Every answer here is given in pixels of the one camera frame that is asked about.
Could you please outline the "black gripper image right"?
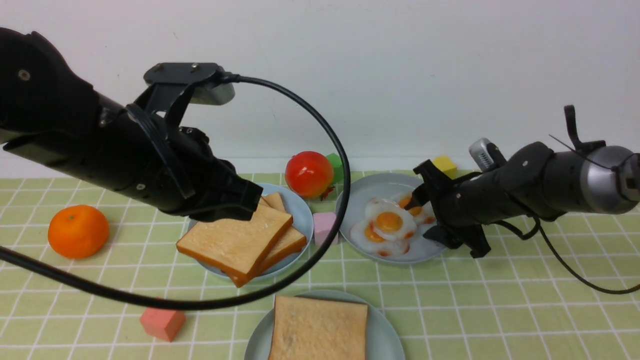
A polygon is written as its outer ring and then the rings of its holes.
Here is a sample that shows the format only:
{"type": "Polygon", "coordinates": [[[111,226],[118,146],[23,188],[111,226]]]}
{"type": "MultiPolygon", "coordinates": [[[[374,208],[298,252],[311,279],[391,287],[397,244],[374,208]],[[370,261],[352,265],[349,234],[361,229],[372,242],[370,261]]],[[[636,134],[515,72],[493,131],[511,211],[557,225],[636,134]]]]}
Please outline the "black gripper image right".
{"type": "Polygon", "coordinates": [[[414,167],[423,183],[411,192],[405,210],[422,208],[431,203],[436,224],[423,233],[423,238],[447,249],[462,245],[470,249],[474,259],[491,251],[483,226],[506,218],[506,195],[490,174],[469,173],[462,178],[449,178],[431,160],[414,167]]]}

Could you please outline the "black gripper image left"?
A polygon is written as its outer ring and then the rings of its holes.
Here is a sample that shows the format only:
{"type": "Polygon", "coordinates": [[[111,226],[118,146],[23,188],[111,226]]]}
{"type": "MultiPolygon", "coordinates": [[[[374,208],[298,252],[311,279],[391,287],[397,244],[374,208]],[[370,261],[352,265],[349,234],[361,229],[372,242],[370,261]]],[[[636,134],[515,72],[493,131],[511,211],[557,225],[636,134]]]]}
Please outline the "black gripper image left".
{"type": "Polygon", "coordinates": [[[135,185],[134,198],[165,214],[212,223],[222,219],[249,221],[258,209],[262,187],[240,177],[234,166],[215,157],[210,139],[180,120],[126,106],[151,149],[151,163],[135,185]]]}

